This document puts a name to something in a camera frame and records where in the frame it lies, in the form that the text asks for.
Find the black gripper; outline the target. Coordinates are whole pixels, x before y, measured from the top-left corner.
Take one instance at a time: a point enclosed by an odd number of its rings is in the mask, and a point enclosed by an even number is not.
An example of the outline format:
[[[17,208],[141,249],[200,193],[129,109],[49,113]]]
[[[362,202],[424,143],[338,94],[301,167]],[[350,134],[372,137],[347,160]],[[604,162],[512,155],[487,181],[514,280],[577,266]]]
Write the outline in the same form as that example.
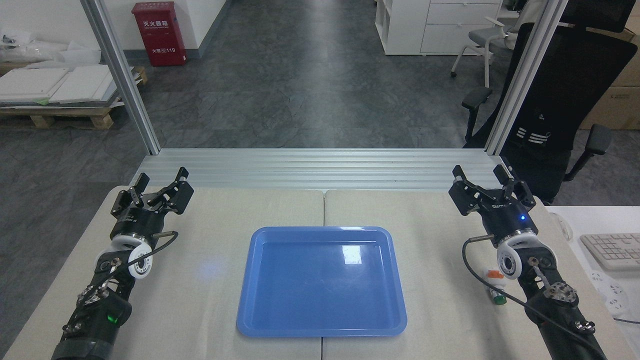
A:
[[[142,207],[143,193],[150,177],[142,172],[133,186],[121,190],[116,197],[110,210],[110,214],[116,218],[110,239],[134,234],[150,243],[156,243],[158,240],[153,235],[162,232],[162,214],[173,212],[182,215],[194,194],[193,187],[187,181],[188,176],[189,171],[180,167],[174,182],[150,194],[147,200],[148,210]]]
[[[530,187],[519,178],[510,164],[497,165],[493,173],[502,185],[497,197],[500,203],[486,200],[490,198],[488,191],[468,181],[459,164],[453,168],[454,181],[448,194],[458,212],[467,216],[478,211],[487,234],[494,235],[491,241],[494,247],[517,231],[537,234],[538,228],[528,215],[528,211],[537,204]]]

